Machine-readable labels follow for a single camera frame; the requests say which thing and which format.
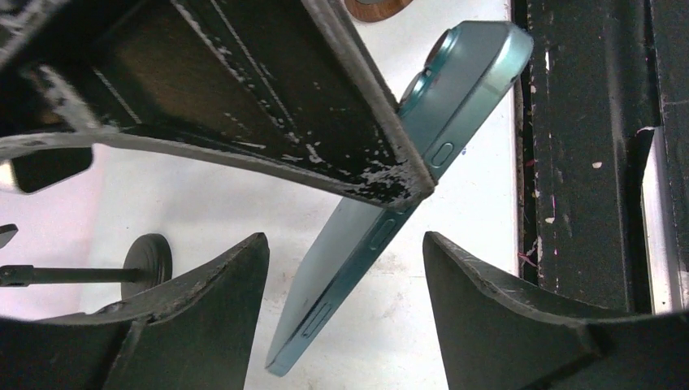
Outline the black phone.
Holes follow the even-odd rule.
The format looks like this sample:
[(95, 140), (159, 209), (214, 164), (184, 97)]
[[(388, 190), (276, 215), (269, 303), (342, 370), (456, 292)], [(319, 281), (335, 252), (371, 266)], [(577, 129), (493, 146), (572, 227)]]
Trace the black phone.
[(44, 149), (10, 160), (13, 187), (20, 193), (36, 193), (87, 171), (93, 149)]

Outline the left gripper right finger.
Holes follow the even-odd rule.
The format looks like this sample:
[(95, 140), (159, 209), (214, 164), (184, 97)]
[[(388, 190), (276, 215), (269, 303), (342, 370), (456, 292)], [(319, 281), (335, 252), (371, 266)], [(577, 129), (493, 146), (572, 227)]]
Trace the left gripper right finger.
[(688, 314), (623, 314), (538, 288), (438, 232), (422, 243), (451, 389), (685, 389)]

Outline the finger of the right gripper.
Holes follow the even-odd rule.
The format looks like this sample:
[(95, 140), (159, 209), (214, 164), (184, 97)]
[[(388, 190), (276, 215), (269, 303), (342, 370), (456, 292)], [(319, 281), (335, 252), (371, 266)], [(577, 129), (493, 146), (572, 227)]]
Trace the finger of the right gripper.
[(339, 1), (1, 4), (10, 171), (38, 150), (106, 145), (401, 209), (436, 182), (396, 110)]

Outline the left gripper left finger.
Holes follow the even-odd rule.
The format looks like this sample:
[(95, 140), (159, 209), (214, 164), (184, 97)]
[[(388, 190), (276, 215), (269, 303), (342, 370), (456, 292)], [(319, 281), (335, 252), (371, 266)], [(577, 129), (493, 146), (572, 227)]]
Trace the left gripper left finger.
[(4, 389), (241, 389), (270, 250), (217, 258), (92, 314), (1, 321)]

